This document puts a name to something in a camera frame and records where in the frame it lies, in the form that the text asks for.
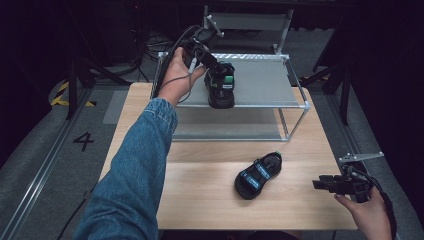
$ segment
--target fingers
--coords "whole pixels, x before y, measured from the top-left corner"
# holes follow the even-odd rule
[[[173,56],[175,60],[183,60],[183,56],[184,56],[184,49],[182,47],[178,47],[177,49],[175,49],[174,56]]]
[[[193,79],[197,80],[199,77],[205,74],[205,72],[206,72],[206,68],[203,66],[200,66],[193,71],[191,76]]]
[[[343,195],[336,194],[334,195],[334,198],[351,212],[353,208],[355,207],[355,205],[357,204]]]
[[[371,188],[369,194],[370,194],[371,199],[379,198],[379,197],[381,198],[380,191],[378,191],[378,189],[376,187]]]

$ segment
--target human hand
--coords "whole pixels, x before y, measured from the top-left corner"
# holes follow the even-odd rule
[[[392,239],[384,200],[376,187],[370,190],[371,199],[364,203],[353,202],[343,195],[336,194],[334,197],[350,211],[356,226],[368,240]]]
[[[162,87],[158,95],[159,98],[165,99],[174,107],[176,107],[179,100],[190,91],[194,82],[206,72],[204,67],[198,67],[190,75],[184,64],[184,58],[184,49],[181,47],[177,48],[166,70]]]

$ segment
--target floor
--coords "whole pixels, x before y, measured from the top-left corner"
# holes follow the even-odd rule
[[[290,55],[292,65],[300,76],[311,76],[312,67],[322,49],[331,37],[332,30],[298,30],[289,31],[284,44],[283,53]],[[214,52],[272,53],[271,45],[275,35],[266,32],[229,32],[226,39],[211,45]],[[156,62],[145,56],[140,71],[122,76],[136,82],[154,78]],[[111,68],[117,71],[126,65]],[[317,108],[320,120],[332,147],[335,159],[346,153],[376,153],[379,146],[367,123],[361,107],[352,91],[349,99],[349,126],[340,124],[337,112],[339,92],[326,96],[321,91],[325,81],[318,81],[308,86],[312,100]],[[52,90],[51,99],[62,82]],[[4,229],[1,239],[57,239],[61,231],[62,239],[71,239],[85,204],[72,216],[89,192],[96,184],[106,157],[109,144],[116,128],[119,116],[119,100],[125,97],[128,87],[119,86],[110,80],[98,80],[94,89],[86,92],[80,89],[82,101],[95,101],[95,107],[84,107],[78,117],[71,122],[66,121],[67,107],[53,106],[53,110],[33,129],[0,170],[0,229]],[[64,138],[58,142],[58,136]],[[94,140],[84,149],[83,143],[74,140]],[[31,201],[23,202],[31,182],[39,177],[38,170],[43,167],[47,158],[52,158],[50,171],[44,181],[38,182],[32,192]],[[376,177],[391,197],[398,221],[397,239],[424,239],[422,226],[417,220],[414,209],[393,177],[384,158],[366,162],[366,167]],[[27,206],[22,211],[20,204]],[[21,214],[18,221],[14,214]],[[220,239],[212,233],[202,232],[202,238]],[[303,239],[332,239],[333,231],[307,231]],[[338,231],[335,239],[365,239],[358,231]]]

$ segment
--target metal frame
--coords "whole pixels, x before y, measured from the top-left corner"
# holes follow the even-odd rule
[[[290,28],[293,11],[293,9],[287,10],[285,14],[210,13],[208,5],[205,5],[203,12],[203,27],[209,27],[209,19],[214,21],[220,29],[280,31],[280,40],[277,44],[273,44],[272,47],[275,54],[281,54],[287,32]]]
[[[259,137],[246,137],[246,138],[242,138],[239,136],[227,136],[227,135],[222,135],[222,137],[210,137],[207,136],[206,134],[203,134],[204,137],[202,137],[202,134],[196,135],[196,136],[188,136],[184,135],[184,138],[179,138],[178,135],[174,135],[174,141],[282,141],[282,142],[287,142],[290,141],[294,135],[294,133],[296,132],[296,130],[298,129],[300,123],[302,122],[302,120],[304,119],[306,113],[309,111],[310,109],[310,104],[308,102],[308,99],[306,98],[306,95],[303,91],[303,88],[301,87],[299,80],[297,78],[296,73],[294,72],[294,69],[291,65],[290,62],[290,58],[288,55],[263,55],[263,54],[221,54],[221,53],[216,53],[213,54],[218,60],[224,60],[224,61],[231,61],[236,59],[239,61],[252,61],[252,62],[258,62],[258,61],[271,61],[271,62],[277,62],[277,61],[281,61],[282,62],[282,67],[285,67],[287,69],[287,73],[288,76],[290,76],[291,78],[288,79],[288,76],[286,78],[286,80],[284,81],[289,81],[291,80],[291,85],[296,85],[297,88],[291,88],[292,91],[293,89],[297,89],[302,97],[302,102],[299,102],[297,99],[293,99],[293,101],[295,101],[295,104],[288,104],[288,105],[281,105],[281,104],[269,104],[269,105],[252,105],[252,104],[247,104],[247,105],[237,105],[235,106],[235,108],[269,108],[269,109],[278,109],[279,112],[279,117],[281,120],[281,124],[283,126],[284,129],[284,136],[281,136],[280,134],[280,138],[276,138],[276,137],[268,137],[261,134],[258,134]],[[153,89],[152,92],[154,91],[154,88],[157,87],[156,82],[157,82],[157,78],[159,76],[159,72],[161,69],[161,63],[163,62],[163,58],[166,56],[166,53],[159,53],[159,59],[158,59],[158,66],[156,69],[156,77],[155,77],[155,82],[153,83]],[[209,105],[207,104],[207,101],[205,100],[205,103],[200,104],[197,102],[185,102],[185,103],[181,103],[179,104],[179,107],[184,107],[184,108],[207,108],[209,107]],[[289,129],[287,126],[287,122],[286,122],[286,118],[284,116],[284,109],[299,109],[302,111],[302,113],[300,114],[299,119],[296,121],[293,129]]]

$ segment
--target sandal strap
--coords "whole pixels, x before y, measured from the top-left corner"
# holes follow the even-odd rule
[[[269,174],[268,170],[262,165],[259,159],[256,159],[254,162],[256,170],[262,175],[263,178],[269,180],[271,178],[271,174]]]
[[[240,176],[246,180],[250,186],[252,186],[255,190],[259,190],[261,188],[261,183],[258,182],[254,177],[252,177],[248,172],[245,170],[240,172]]]

